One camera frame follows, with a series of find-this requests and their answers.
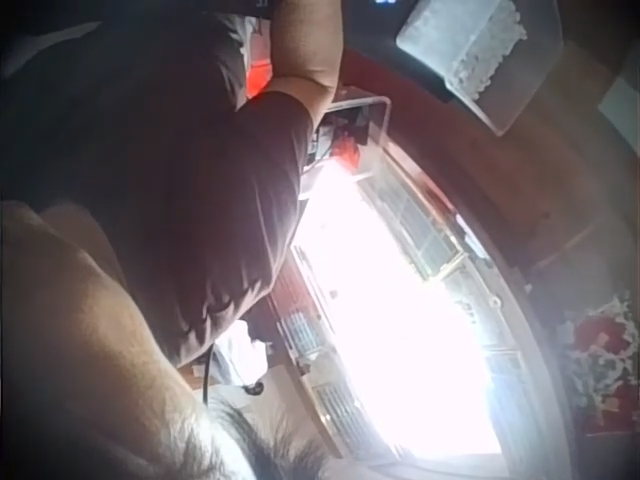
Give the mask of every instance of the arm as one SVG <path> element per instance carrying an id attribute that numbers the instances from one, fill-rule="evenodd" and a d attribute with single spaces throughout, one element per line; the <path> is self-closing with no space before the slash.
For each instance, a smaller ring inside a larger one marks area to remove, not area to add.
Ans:
<path id="1" fill-rule="evenodd" d="M 273 14 L 269 91 L 299 100 L 318 126 L 333 100 L 342 59 L 341 0 L 281 0 Z"/>

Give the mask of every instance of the red object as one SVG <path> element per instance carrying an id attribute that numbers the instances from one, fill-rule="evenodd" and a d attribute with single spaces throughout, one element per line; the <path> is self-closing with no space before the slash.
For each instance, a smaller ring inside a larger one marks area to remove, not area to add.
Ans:
<path id="1" fill-rule="evenodd" d="M 331 156 L 349 172 L 355 172 L 360 166 L 360 149 L 355 139 L 349 135 L 345 134 L 334 142 Z"/>
<path id="2" fill-rule="evenodd" d="M 260 93 L 267 86 L 272 75 L 273 69 L 270 63 L 252 65 L 247 75 L 247 97 L 255 97 Z"/>

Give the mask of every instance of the white cloth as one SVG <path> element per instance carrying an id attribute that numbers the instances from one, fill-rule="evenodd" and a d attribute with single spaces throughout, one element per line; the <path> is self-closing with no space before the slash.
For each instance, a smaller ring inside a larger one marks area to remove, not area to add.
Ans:
<path id="1" fill-rule="evenodd" d="M 249 326 L 237 320 L 216 340 L 214 352 L 229 368 L 231 385 L 255 384 L 267 373 L 267 346 L 251 341 Z"/>

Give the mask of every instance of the bright window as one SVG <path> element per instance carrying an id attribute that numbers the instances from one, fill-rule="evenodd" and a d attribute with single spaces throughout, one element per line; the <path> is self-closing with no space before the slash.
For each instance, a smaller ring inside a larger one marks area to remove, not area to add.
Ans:
<path id="1" fill-rule="evenodd" d="M 422 457 L 499 453 L 481 348 L 432 278 L 457 249 L 406 191 L 375 182 L 326 164 L 294 240 L 350 384 L 391 445 Z"/>

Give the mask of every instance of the person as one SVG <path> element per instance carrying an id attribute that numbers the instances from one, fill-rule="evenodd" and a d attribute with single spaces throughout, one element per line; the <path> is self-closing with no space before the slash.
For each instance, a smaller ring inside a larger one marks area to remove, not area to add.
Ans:
<path id="1" fill-rule="evenodd" d="M 282 265 L 309 139 L 337 84 L 340 1 L 276 4 L 273 78 L 246 103 L 237 19 L 215 1 L 138 3 L 79 37 L 65 29 L 3 81 L 0 186 L 38 214 L 73 210 L 74 237 L 106 238 L 83 248 L 119 272 L 179 367 Z M 75 231 L 89 222 L 99 234 Z"/>
<path id="2" fill-rule="evenodd" d="M 223 385 L 242 387 L 248 395 L 259 396 L 264 391 L 260 379 L 269 370 L 267 344 L 252 340 L 249 325 L 244 320 L 236 320 L 216 339 L 211 355 L 200 357 L 206 365 L 210 362 L 209 376 Z"/>
<path id="3" fill-rule="evenodd" d="M 321 448 L 207 411 L 175 366 L 278 273 L 340 0 L 279 2 L 273 79 L 240 107 L 229 24 L 157 5 L 3 80 L 2 475 L 319 478 Z"/>

